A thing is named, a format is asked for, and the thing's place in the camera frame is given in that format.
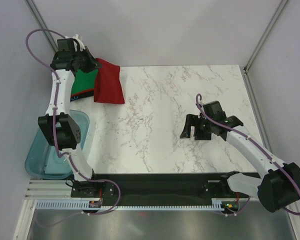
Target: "red cloth bag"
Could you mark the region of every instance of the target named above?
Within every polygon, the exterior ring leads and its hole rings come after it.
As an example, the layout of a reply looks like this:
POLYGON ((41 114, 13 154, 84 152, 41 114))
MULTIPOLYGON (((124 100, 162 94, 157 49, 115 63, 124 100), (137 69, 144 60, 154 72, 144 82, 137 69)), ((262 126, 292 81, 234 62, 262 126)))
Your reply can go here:
POLYGON ((101 58, 96 59, 102 67, 95 78, 93 101, 103 104, 124 104, 120 83, 120 67, 101 58))

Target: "blue plastic bin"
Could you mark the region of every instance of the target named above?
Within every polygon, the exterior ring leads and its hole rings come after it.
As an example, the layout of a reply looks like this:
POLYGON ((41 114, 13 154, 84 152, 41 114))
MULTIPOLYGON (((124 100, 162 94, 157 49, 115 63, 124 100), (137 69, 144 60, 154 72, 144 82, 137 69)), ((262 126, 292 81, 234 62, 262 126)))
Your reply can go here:
MULTIPOLYGON (((89 117, 84 112, 76 110, 70 110, 70 115, 80 127, 80 144, 83 149, 90 123, 89 117)), ((26 157, 25 170, 33 177, 49 180, 65 179, 73 173, 66 158, 57 156, 55 147, 48 144, 40 129, 26 157)))

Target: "metal floor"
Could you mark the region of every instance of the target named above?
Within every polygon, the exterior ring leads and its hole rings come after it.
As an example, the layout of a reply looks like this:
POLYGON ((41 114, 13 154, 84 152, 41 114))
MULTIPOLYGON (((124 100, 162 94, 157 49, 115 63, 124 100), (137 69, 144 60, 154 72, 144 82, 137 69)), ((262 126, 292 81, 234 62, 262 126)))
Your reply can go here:
MULTIPOLYGON (((36 210, 52 224, 74 210, 36 210)), ((100 216, 76 215, 52 228, 32 221, 28 240, 295 240, 287 213, 267 212, 250 202, 242 214, 224 217, 207 211, 117 210, 100 216)))

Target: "green fabric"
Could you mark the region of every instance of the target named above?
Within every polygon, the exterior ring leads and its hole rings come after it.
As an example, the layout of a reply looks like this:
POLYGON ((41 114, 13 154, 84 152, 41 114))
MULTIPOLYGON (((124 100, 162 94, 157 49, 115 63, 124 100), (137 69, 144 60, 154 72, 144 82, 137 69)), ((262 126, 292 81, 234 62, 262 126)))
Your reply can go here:
POLYGON ((78 70, 75 75, 74 83, 72 85, 71 95, 78 94, 88 89, 93 89, 95 87, 97 74, 98 69, 89 73, 84 73, 81 70, 78 70))

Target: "white cable tray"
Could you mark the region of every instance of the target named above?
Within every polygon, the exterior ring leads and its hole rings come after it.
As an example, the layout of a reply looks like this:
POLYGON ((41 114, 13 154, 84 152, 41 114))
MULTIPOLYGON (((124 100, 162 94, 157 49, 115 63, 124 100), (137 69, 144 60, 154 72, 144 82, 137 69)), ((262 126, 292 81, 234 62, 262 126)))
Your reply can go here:
MULTIPOLYGON (((111 206, 95 208, 89 206, 89 200, 38 200, 36 209, 54 210, 106 210, 111 206)), ((222 202, 213 200, 212 205, 199 206, 117 206, 116 210, 135 211, 223 211, 222 202)))

